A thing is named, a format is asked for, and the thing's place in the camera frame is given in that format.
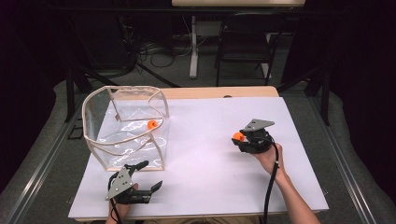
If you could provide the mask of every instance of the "transparent plastic box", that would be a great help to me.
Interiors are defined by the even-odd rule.
[[[93,156],[107,171],[148,161],[143,170],[163,170],[169,110],[160,89],[105,86],[82,106],[83,132]]]

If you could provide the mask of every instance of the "orange object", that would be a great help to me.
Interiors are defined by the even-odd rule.
[[[148,128],[149,129],[153,129],[153,128],[157,127],[157,126],[158,126],[158,123],[154,119],[151,119],[151,120],[148,121]]]
[[[242,133],[235,133],[233,135],[233,139],[243,142],[245,140],[245,136]]]

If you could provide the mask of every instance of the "gray floor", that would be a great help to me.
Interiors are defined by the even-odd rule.
[[[279,85],[283,66],[288,55],[290,40],[284,39],[276,55],[270,85]],[[177,56],[165,68],[154,65],[171,62],[169,56],[148,56],[143,64],[154,72],[182,87],[215,85],[213,42],[206,40],[200,46],[198,78],[190,79],[190,57]],[[243,74],[260,75],[253,66],[222,67],[224,77]],[[111,78],[121,85],[150,85],[168,87],[161,81],[135,69],[132,73]],[[103,84],[90,80],[95,88]],[[220,85],[262,85],[258,80],[224,79]],[[293,121],[301,136],[306,153],[318,181],[326,193],[330,210],[320,212],[322,223],[394,223],[396,208],[386,194],[376,185],[364,164],[357,157],[349,141],[342,102],[331,94],[330,123],[323,125],[318,117],[318,99],[306,98],[305,83],[282,92]],[[76,223],[67,217],[80,179],[90,154],[84,140],[67,139],[71,129],[80,126],[79,113],[69,123],[66,116],[65,83],[56,86],[57,102],[51,116],[37,138],[19,171],[0,195],[0,218],[6,223]],[[76,91],[77,99],[84,95]],[[269,223],[290,223],[286,215],[270,216]]]

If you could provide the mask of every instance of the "person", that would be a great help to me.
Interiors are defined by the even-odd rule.
[[[276,147],[278,149],[278,170],[276,172],[275,182],[278,185],[283,199],[285,201],[285,205],[288,209],[288,214],[290,217],[290,221],[292,224],[318,224],[320,223],[317,216],[312,212],[309,208],[308,204],[301,197],[297,189],[291,182],[290,177],[288,176],[285,166],[283,163],[283,148],[280,144],[276,143]],[[268,173],[271,174],[274,169],[274,163],[276,160],[276,149],[274,146],[271,146],[270,149],[263,153],[259,154],[251,154],[253,155],[262,165],[262,168]],[[119,211],[120,218],[125,218],[129,210],[131,208],[130,204],[117,204],[117,210]],[[117,221],[114,219],[114,211],[111,209],[106,221],[106,224],[114,224]],[[148,220],[144,222],[145,224],[164,224],[164,223],[173,223],[173,224],[210,224],[210,223],[221,223],[221,224],[236,224],[236,223],[246,223],[246,224],[255,224],[260,223],[257,217],[216,217],[216,218],[207,218],[206,220],[202,220],[201,218],[187,218],[187,219],[157,219],[157,220]]]

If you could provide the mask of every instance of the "white tabletop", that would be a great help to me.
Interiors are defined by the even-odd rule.
[[[174,7],[302,7],[305,0],[172,0]]]
[[[134,204],[128,217],[261,214],[270,176],[254,157],[240,152],[231,141],[233,133],[252,119],[275,122],[266,130],[283,146],[285,166],[295,187],[311,209],[328,209],[283,98],[184,99],[168,100],[168,104],[171,126],[165,170],[135,172],[132,176],[140,189],[149,189],[161,180],[163,186],[149,204]],[[105,197],[111,175],[91,156],[69,217],[106,219]],[[269,212],[285,211],[274,185]]]

